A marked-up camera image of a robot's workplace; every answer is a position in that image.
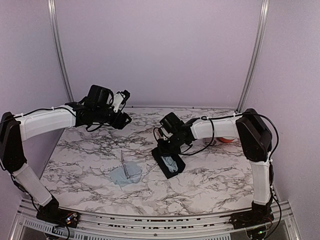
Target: red object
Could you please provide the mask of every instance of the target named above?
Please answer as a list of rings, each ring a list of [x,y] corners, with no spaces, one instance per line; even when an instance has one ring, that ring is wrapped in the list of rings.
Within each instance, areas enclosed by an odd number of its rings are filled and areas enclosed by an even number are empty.
[[[227,139],[224,137],[218,137],[218,140],[222,143],[229,144],[229,143],[232,143],[235,140],[235,138]]]

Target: light blue cloth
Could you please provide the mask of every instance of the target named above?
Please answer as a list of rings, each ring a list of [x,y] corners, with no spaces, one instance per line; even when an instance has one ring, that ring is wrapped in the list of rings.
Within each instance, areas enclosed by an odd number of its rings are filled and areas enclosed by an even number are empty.
[[[161,156],[164,164],[168,167],[170,173],[178,171],[177,163],[170,156]]]
[[[126,170],[129,174],[129,179],[127,179],[123,166],[118,166],[113,169],[109,176],[114,184],[124,187],[128,184],[136,184],[141,179],[142,169],[134,161],[125,162]]]

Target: metal frame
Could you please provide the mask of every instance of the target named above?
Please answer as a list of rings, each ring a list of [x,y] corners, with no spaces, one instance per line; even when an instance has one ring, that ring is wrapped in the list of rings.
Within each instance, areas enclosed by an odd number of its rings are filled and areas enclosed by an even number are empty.
[[[250,86],[254,77],[257,59],[258,59],[258,56],[262,47],[264,35],[265,35],[268,9],[269,9],[269,0],[262,0],[258,29],[256,32],[256,38],[255,38],[253,53],[251,57],[251,62],[248,69],[248,73],[246,75],[241,97],[240,97],[238,106],[236,107],[236,111],[239,113],[241,113],[244,110],[244,105],[246,103]]]
[[[55,51],[56,51],[56,55],[57,55],[59,66],[60,66],[64,89],[65,89],[68,101],[74,102],[74,96],[72,94],[72,90],[71,90],[71,86],[70,86],[70,82],[67,74],[64,55],[62,53],[55,0],[48,0],[48,8],[49,8],[49,16],[50,16],[50,22],[52,27],[52,33],[53,33],[54,46],[55,46]]]
[[[291,240],[299,240],[299,233],[288,201],[280,203],[282,220],[289,223],[287,229]],[[280,212],[276,203],[272,204],[274,222],[279,220]],[[81,216],[77,228],[70,228],[73,240],[167,240],[189,239],[228,240],[231,233],[246,231],[263,226],[235,230],[229,223],[230,215],[237,211],[227,211],[191,216],[132,216],[78,211]],[[54,224],[36,219],[37,211],[28,199],[23,199],[14,219],[9,240],[19,240],[24,227],[29,227],[58,237],[67,236],[65,228],[54,228]]]

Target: tabletop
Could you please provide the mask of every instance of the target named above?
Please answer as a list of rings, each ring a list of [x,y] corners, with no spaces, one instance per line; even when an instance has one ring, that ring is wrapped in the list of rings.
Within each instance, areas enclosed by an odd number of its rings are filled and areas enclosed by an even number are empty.
[[[233,114],[212,108],[125,108],[132,122],[122,130],[102,127],[87,132],[85,127],[65,129],[46,165],[41,182],[61,207],[119,215],[200,215],[251,206],[253,180],[241,143],[217,142],[193,156],[182,156],[186,167],[167,179],[151,150],[156,147],[153,128],[174,112],[185,122],[191,118]],[[190,152],[205,146],[194,141]],[[125,161],[142,168],[138,183],[123,187],[109,173]]]

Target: lavender backdrop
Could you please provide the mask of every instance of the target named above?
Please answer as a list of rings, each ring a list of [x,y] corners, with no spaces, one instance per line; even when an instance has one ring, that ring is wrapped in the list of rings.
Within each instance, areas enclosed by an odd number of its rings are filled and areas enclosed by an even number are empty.
[[[236,108],[259,0],[57,0],[73,95],[92,83],[130,105]]]
[[[320,2],[270,1],[265,38],[246,102],[280,134],[275,185],[303,240],[320,239]]]
[[[0,115],[26,113],[67,102],[50,29],[47,2],[2,0],[0,7]],[[39,176],[60,131],[23,145]],[[21,200],[8,172],[0,170],[0,239],[7,240]]]

